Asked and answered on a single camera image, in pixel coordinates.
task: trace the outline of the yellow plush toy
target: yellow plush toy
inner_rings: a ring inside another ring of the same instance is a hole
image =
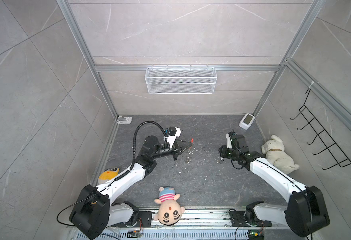
[[[110,179],[115,178],[115,176],[118,175],[119,172],[119,168],[115,167],[113,169],[106,169],[103,173],[101,173],[101,175],[98,177],[98,184],[103,184],[107,181],[109,181]]]

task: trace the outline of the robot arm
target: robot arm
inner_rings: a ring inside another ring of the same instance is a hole
[[[223,145],[219,149],[221,161],[224,158],[237,161],[242,167],[265,180],[288,203],[287,207],[263,202],[250,204],[247,222],[268,220],[288,225],[300,237],[330,224],[325,201],[318,188],[297,182],[271,165],[259,153],[250,152],[243,135],[231,131],[227,138],[230,146]]]
[[[301,192],[305,190],[306,187],[304,184],[297,182],[278,170],[263,157],[256,158],[256,161],[250,162],[250,171],[260,176],[265,182],[277,190],[286,202],[289,202],[293,192]]]
[[[130,165],[115,178],[96,187],[87,185],[82,189],[69,220],[89,239],[96,238],[107,226],[116,223],[134,225],[138,218],[138,208],[129,202],[112,205],[113,202],[130,186],[153,171],[157,165],[155,158],[172,155],[176,160],[193,146],[191,142],[176,139],[181,134],[178,127],[170,127],[167,131],[165,139],[169,144],[161,145],[155,136],[146,137],[133,168],[130,169]]]

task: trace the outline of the metal grate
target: metal grate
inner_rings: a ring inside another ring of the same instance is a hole
[[[149,94],[213,93],[217,74],[213,67],[151,67],[145,80]]]
[[[102,233],[112,235],[120,240],[135,239],[128,230],[120,230],[119,234],[112,231],[104,230]],[[139,240],[181,240],[181,239],[197,239],[197,240],[231,240],[231,239],[248,239],[248,230],[238,229],[236,237],[234,238],[235,229],[216,229],[216,230],[159,230],[159,229],[145,229],[144,234]],[[75,240],[87,240],[85,234],[79,232]],[[111,236],[100,235],[95,239],[115,239]]]

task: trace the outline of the gray floor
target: gray floor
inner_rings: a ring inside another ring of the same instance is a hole
[[[184,153],[177,161],[172,157],[157,159],[157,167],[142,181],[124,192],[119,201],[130,201],[136,206],[156,206],[161,186],[172,186],[181,194],[181,206],[245,206],[257,200],[273,204],[286,204],[281,195],[257,175],[233,168],[231,162],[220,162],[218,148],[226,144],[226,133],[234,129],[245,136],[251,151],[261,151],[264,143],[256,124],[248,130],[238,126],[238,115],[136,115],[131,124],[120,125],[107,167],[124,170],[132,158],[132,139],[137,125],[154,120],[163,128],[181,128],[180,139],[194,139],[191,161]],[[137,151],[145,137],[161,131],[152,124],[141,127],[137,136]]]

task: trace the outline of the display screen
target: display screen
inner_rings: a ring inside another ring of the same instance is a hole
[[[249,125],[250,121],[253,119],[253,116],[247,115],[246,118],[244,119],[244,123]]]

